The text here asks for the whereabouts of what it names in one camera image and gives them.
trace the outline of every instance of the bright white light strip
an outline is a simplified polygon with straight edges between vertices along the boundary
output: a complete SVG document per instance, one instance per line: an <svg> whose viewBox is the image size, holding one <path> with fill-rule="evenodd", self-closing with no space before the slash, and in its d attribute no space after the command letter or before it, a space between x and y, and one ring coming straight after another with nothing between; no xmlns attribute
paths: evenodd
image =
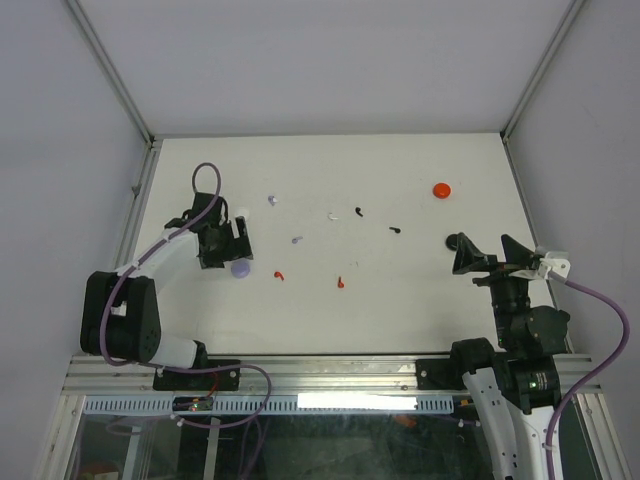
<svg viewBox="0 0 640 480"><path fill-rule="evenodd" d="M415 410L416 397L391 397L359 393L301 393L298 408L340 408L354 410Z"/></svg>

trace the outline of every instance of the small red object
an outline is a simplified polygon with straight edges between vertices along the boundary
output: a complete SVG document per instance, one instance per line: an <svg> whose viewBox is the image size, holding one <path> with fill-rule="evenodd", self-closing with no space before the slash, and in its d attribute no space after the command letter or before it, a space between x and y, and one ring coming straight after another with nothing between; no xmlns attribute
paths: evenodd
<svg viewBox="0 0 640 480"><path fill-rule="evenodd" d="M451 187L446 183L436 183L433 187L433 194L438 198L447 198L451 195Z"/></svg>

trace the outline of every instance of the red circle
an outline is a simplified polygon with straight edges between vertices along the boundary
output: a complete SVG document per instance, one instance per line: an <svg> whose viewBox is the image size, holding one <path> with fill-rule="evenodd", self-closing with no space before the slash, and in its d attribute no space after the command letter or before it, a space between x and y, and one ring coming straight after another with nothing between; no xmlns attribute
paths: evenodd
<svg viewBox="0 0 640 480"><path fill-rule="evenodd" d="M438 198L447 198L451 195L451 187L446 183L436 183L433 187L433 194Z"/></svg>

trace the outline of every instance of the small purple object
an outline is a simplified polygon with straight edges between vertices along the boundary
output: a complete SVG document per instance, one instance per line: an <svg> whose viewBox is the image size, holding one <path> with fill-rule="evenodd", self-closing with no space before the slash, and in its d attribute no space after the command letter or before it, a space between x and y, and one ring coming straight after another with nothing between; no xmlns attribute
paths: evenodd
<svg viewBox="0 0 640 480"><path fill-rule="evenodd" d="M244 278L249 275L249 272L251 272L251 266L249 265L249 261L244 258L236 260L231 264L231 275L236 278Z"/></svg>

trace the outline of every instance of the table surface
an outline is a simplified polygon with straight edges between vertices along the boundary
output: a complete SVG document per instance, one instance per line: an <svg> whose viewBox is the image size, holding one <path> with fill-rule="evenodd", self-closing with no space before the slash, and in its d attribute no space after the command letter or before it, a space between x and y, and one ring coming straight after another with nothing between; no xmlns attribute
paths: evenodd
<svg viewBox="0 0 640 480"><path fill-rule="evenodd" d="M230 213L249 212L254 260L244 279L228 266L185 267L158 296L165 331L215 354L440 352L483 336L497 344L489 290L451 274L444 240L463 231L501 256L508 233L533 247L498 134L164 140L136 253L191 206L201 162L220 168ZM451 186L449 198L433 195L438 182ZM215 175L201 170L197 186L214 191ZM551 304L544 282L530 296Z"/></svg>

